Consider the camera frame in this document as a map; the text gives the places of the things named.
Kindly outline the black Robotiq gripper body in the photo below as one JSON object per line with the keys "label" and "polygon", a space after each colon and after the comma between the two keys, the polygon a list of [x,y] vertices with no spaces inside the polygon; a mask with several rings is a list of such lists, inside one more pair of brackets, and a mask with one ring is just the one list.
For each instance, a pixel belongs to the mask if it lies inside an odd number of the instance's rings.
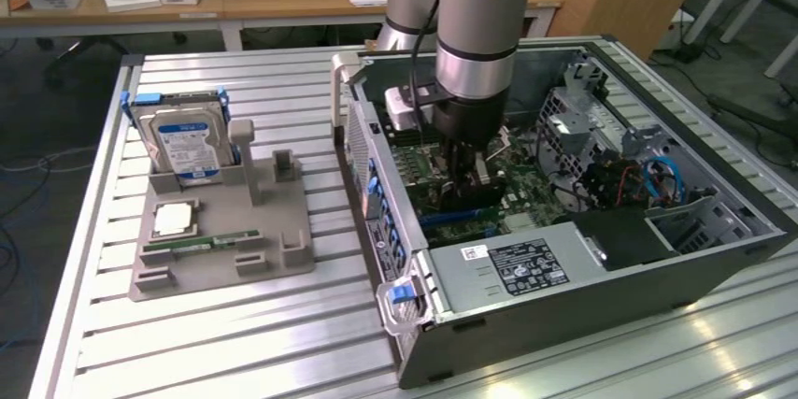
{"label": "black Robotiq gripper body", "polygon": [[503,123],[505,91],[484,99],[452,97],[433,106],[432,124],[457,142],[488,142]]}

